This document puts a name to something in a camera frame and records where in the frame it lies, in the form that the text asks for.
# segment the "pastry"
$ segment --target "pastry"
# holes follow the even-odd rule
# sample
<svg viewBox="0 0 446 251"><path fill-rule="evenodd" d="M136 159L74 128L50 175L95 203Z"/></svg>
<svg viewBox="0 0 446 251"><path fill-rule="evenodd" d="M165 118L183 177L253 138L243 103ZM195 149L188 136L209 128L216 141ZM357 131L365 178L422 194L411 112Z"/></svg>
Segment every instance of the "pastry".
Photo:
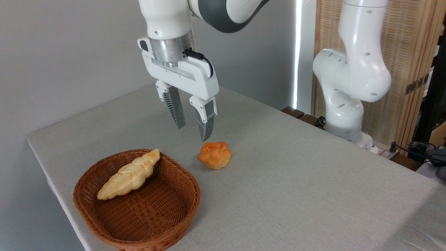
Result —
<svg viewBox="0 0 446 251"><path fill-rule="evenodd" d="M155 149L121 167L118 173L110 177L99 190L98 199L112 199L140 188L145 179L153 174L153 167L158 160L160 160L160 150Z"/></svg>
<svg viewBox="0 0 446 251"><path fill-rule="evenodd" d="M225 142L206 142L200 150L198 159L210 169L219 170L228 165L232 152Z"/></svg>

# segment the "basket rim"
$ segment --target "basket rim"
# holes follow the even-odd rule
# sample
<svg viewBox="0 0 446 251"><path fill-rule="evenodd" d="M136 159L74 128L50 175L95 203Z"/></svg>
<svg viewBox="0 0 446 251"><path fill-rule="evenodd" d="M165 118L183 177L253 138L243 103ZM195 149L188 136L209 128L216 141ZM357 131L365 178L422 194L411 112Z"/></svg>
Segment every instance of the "basket rim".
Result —
<svg viewBox="0 0 446 251"><path fill-rule="evenodd" d="M176 224L174 227L172 227L170 230L164 232L163 235L155 237L155 238L151 238L151 239L143 239L143 240L136 240L136 241L126 241L126 240L121 240L121 239L117 239L112 237L110 234L104 233L103 231L100 231L94 224L93 221L91 220L91 217L87 214L87 211L85 209L85 206L80 202L80 192L81 192L81 188L83 187L81 184L81 180L83 179L83 177L85 175L87 175L88 173L91 173L94 171L93 167L96 166L97 164L99 164L102 161L105 161L109 158L112 158L116 155L120 155L120 154L124 154L124 153L128 153L128 152L134 152L134 151L152 151L151 149L145 149L145 148L140 148L140 149L130 149L127 151L122 151L119 153L115 153L113 155L110 155L106 158L103 158L101 160L99 160L98 162L96 162L95 164L93 164L83 175L82 177L78 180L78 182L76 183L76 186L74 187L74 192L73 192L73 201L74 201L74 205L76 207L76 209L78 209L78 211L80 212L82 218L84 219L85 223L87 224L87 226L90 228L90 230L92 231L92 233L99 238L100 240L102 240L103 242L109 244L109 245L113 245L115 247L124 247L124 248L128 248L128 245L131 244L132 247L146 247L146 243L150 242L150 243L154 243L154 242L163 242L167 239L169 239L169 236L172 236L173 233L182 233L182 235L185 234L186 230L183 230L183 228L188 228L190 225L190 222L192 221L192 219L194 218L197 210L198 210L198 206L200 203L200 188L198 187L198 183L196 181L196 179L192 176L191 173L189 173L185 168L183 168L180 164L178 164L175 160L173 160L172 158L170 158L169 156L167 156L166 154L160 152L160 157L163 159L166 159L170 162L172 162L174 165L176 165L178 168L180 168L181 172L187 176L188 179L190 179L190 181L193 184L194 187L194 191L195 191L195 197L194 197L194 201L192 203L192 210L189 211L187 213L187 215L178 223Z"/></svg>

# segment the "light strip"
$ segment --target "light strip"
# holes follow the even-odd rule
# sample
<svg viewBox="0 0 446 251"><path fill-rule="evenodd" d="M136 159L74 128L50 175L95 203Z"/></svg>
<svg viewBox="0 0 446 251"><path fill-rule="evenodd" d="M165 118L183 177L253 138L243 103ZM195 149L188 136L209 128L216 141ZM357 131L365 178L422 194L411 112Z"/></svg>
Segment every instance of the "light strip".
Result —
<svg viewBox="0 0 446 251"><path fill-rule="evenodd" d="M302 20L302 0L296 0L296 45L294 52L294 88L293 88L294 109L297 109L297 71L299 68L299 54L301 50L301 20Z"/></svg>

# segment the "white wall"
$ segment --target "white wall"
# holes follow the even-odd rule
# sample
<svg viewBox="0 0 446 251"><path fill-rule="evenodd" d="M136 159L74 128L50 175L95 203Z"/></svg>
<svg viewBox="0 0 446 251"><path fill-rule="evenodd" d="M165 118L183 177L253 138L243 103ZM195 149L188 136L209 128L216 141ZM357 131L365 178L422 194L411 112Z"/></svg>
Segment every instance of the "white wall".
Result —
<svg viewBox="0 0 446 251"><path fill-rule="evenodd" d="M291 105L294 7L270 1L236 34L194 23L222 86ZM144 18L136 0L4 0L0 17L0 250L82 250L25 137L153 84Z"/></svg>

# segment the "bamboo panel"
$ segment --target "bamboo panel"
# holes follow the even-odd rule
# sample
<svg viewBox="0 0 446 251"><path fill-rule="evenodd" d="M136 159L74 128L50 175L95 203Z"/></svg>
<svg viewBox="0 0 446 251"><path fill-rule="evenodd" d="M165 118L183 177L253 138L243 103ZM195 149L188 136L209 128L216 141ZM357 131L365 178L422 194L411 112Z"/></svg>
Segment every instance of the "bamboo panel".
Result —
<svg viewBox="0 0 446 251"><path fill-rule="evenodd" d="M338 35L343 1L319 2L315 54L324 48L343 49L343 43ZM425 54L427 51L430 52L431 47L428 45L430 39L428 41L427 38L428 34L431 34L429 30L432 26L432 18L435 16L431 10L437 9L437 12L441 12L441 8L435 8L437 2L441 2L439 6L444 5L443 0L389 1L381 35L381 47L384 61L392 75L392 85L387 95L380 101L363 102L363 131L370 134L376 141L390 144L395 140L397 131L399 134L401 134L401 129L403 129L402 134L406 131L404 120L416 119L416 115L411 114L410 111L414 113L414 109L419 110L419 91L410 93L409 96L405 95L405 91L409 83L425 74L424 66L420 63L428 61ZM314 116L325 115L322 90L315 77L313 100Z"/></svg>
<svg viewBox="0 0 446 251"><path fill-rule="evenodd" d="M444 18L444 14L446 12L446 2L445 1L437 1L431 5L429 9L429 29L426 34L427 41L425 43L424 48L424 57L420 62L420 70L418 73L418 77L422 78L426 76L431 69L432 59L435 52L436 42L438 40L438 36L442 30L442 21ZM411 105L410 110L408 111L409 116L407 120L401 120L400 125L406 124L406 126L399 131L397 138L402 137L401 144L403 146L407 145L413 139L413 133L415 131L415 126L417 122L418 112L413 112L414 110L419 111L421 106L421 101L423 99L424 87L418 88L413 92L413 95L410 97Z"/></svg>

